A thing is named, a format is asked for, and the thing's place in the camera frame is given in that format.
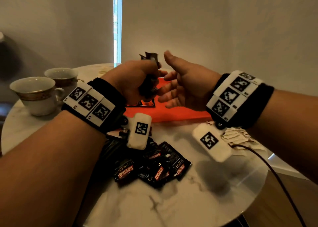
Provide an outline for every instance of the pile of coffee sachets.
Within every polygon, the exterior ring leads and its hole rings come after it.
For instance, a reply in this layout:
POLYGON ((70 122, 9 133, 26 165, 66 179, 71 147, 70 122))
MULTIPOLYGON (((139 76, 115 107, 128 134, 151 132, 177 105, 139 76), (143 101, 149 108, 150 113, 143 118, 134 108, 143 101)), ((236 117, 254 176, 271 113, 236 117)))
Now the pile of coffee sachets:
MULTIPOLYGON (((112 157, 111 165, 114 170, 113 177, 119 185, 125 185, 139 178, 153 188, 160 188, 167 182, 178 179, 185 175, 191 166, 191 162, 185 159, 176 149, 167 142, 157 145, 151 137, 148 138, 145 150, 130 149, 125 145, 125 135, 120 142, 116 153, 112 157)), ((105 145, 102 153, 111 152, 107 148, 114 148, 114 140, 108 141, 109 146, 105 145)))

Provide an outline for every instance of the wristband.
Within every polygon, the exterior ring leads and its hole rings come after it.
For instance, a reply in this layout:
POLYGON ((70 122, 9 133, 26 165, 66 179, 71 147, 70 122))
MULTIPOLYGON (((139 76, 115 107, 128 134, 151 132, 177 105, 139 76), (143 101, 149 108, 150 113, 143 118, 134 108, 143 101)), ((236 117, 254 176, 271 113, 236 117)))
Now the wristband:
POLYGON ((78 86, 63 100, 67 110, 90 126, 106 134, 126 111, 125 98, 107 81, 96 78, 78 86))
POLYGON ((216 127, 253 126, 264 110, 274 88, 242 71, 224 74, 209 100, 207 111, 217 123, 216 127))

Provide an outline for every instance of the hand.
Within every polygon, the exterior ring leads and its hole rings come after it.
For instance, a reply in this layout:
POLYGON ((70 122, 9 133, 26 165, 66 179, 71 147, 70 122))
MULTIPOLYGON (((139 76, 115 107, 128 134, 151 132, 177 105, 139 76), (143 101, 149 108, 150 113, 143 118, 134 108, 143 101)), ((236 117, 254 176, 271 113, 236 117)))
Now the hand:
POLYGON ((159 71, 157 64, 151 60, 131 60, 110 70, 101 78, 115 87, 126 98, 127 104, 135 105, 140 100, 147 100, 139 94, 138 87, 148 74, 164 77, 167 72, 159 71))
POLYGON ((175 71, 164 77, 171 82, 158 90, 158 101, 167 102, 166 108, 185 106, 195 111, 205 111, 211 91, 221 75, 173 56, 169 51, 164 53, 164 58, 175 71))

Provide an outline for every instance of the person's right hand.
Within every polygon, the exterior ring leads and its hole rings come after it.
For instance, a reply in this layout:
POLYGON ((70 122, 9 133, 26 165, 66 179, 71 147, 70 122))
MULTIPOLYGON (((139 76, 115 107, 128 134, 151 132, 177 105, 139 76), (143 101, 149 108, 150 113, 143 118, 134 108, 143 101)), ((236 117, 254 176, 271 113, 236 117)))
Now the person's right hand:
POLYGON ((221 75, 173 56, 169 51, 164 53, 164 58, 175 71, 164 77, 164 80, 171 82, 158 90, 158 101, 167 102, 166 108, 185 106, 195 111, 205 111, 211 91, 221 75))

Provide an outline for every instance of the forearm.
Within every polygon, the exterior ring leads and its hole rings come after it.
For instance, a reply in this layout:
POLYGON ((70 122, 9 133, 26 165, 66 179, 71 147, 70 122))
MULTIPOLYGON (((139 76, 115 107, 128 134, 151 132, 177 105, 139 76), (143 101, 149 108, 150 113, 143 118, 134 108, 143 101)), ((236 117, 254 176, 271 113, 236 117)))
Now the forearm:
POLYGON ((0 161, 0 226, 71 225, 105 135, 67 111, 0 161))
POLYGON ((318 97, 275 90, 248 129, 278 157, 318 183, 318 97))

